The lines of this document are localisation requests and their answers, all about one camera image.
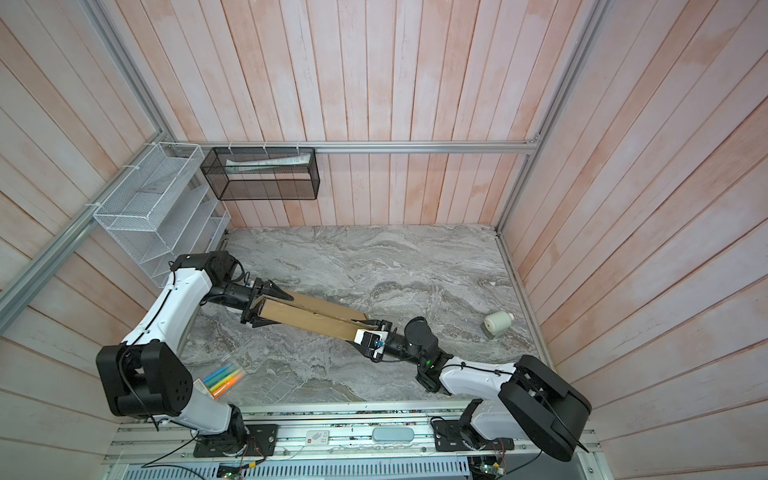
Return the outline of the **brown cardboard box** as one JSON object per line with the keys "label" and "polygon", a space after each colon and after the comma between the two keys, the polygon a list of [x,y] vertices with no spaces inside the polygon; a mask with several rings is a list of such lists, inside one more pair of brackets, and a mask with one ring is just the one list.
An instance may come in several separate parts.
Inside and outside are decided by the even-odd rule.
{"label": "brown cardboard box", "polygon": [[363,312],[319,298],[287,290],[292,300],[260,295],[251,301],[252,312],[259,318],[309,332],[354,341],[359,329],[375,330],[366,323]]}

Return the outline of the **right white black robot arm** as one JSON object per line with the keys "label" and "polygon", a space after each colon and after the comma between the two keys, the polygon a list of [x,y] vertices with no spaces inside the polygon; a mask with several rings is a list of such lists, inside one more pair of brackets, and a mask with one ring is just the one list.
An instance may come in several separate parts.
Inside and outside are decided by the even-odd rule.
{"label": "right white black robot arm", "polygon": [[544,454],[563,462],[583,448],[582,432],[592,412],[589,400],[538,358],[523,355],[506,364],[471,362],[442,350],[423,317],[402,334],[385,320],[354,320],[355,348],[374,363],[386,355],[416,366],[427,391],[498,400]]}

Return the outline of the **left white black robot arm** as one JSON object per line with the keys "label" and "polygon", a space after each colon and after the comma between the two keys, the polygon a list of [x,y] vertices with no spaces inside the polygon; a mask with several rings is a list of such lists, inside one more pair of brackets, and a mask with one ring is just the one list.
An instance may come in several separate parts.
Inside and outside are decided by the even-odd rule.
{"label": "left white black robot arm", "polygon": [[96,366],[110,411],[118,417],[168,419],[202,436],[241,439],[242,414],[194,387],[177,353],[202,303],[216,303],[257,318],[255,299],[266,295],[292,301],[273,282],[246,282],[236,275],[242,264],[226,251],[182,254],[170,266],[161,295],[140,323],[119,344],[102,348]]}

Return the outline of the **small white label box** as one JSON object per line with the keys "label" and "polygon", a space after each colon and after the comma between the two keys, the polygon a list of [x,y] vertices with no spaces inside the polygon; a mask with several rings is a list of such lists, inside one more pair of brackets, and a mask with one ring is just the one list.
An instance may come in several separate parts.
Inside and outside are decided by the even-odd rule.
{"label": "small white label box", "polygon": [[330,440],[329,430],[308,430],[306,432],[306,444],[312,446],[328,445]]}

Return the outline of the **pack of coloured markers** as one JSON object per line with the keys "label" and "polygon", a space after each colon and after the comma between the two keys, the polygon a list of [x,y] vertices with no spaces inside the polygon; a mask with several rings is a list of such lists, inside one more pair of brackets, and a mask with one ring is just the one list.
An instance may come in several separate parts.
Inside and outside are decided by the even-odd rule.
{"label": "pack of coloured markers", "polygon": [[225,361],[210,373],[194,380],[194,388],[211,399],[219,399],[246,376],[245,369],[236,361]]}

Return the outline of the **paper sheet in black basket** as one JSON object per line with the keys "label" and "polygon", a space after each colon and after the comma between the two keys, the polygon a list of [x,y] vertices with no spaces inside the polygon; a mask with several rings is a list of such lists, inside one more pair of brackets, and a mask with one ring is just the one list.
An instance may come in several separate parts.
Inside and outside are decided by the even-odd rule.
{"label": "paper sheet in black basket", "polygon": [[300,173],[310,166],[311,161],[312,155],[308,153],[276,158],[227,159],[224,169],[229,174]]}

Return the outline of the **grey oval device on rail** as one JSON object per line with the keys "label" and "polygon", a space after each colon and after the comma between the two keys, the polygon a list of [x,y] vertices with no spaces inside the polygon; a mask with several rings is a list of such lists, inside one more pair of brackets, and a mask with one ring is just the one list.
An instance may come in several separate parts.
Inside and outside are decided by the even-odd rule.
{"label": "grey oval device on rail", "polygon": [[377,443],[411,443],[415,433],[406,426],[378,426],[372,430],[371,438]]}

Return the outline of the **aluminium mounting rail frame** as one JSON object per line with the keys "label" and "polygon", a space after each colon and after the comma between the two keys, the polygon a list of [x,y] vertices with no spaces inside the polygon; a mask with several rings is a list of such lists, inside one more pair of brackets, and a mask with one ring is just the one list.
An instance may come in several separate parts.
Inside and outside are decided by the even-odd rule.
{"label": "aluminium mounting rail frame", "polygon": [[483,406],[269,412],[246,419],[240,447],[194,432],[168,451],[153,448],[136,468],[160,479],[612,478],[599,451],[558,461],[510,420],[483,438],[469,420]]}

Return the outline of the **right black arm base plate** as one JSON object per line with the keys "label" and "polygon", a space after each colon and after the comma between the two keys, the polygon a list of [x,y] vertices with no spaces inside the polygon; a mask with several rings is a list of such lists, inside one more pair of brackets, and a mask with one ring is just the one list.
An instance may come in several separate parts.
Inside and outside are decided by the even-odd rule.
{"label": "right black arm base plate", "polygon": [[438,452],[485,451],[502,452],[514,449],[511,438],[488,440],[477,433],[468,423],[460,420],[446,420],[443,417],[431,417],[435,449]]}

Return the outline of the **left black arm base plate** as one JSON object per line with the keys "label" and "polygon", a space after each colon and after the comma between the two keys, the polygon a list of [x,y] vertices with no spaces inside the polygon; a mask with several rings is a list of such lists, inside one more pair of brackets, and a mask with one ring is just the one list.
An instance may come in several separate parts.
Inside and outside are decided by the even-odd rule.
{"label": "left black arm base plate", "polygon": [[256,456],[269,457],[274,454],[277,424],[246,423],[216,435],[203,435],[197,440],[194,458]]}

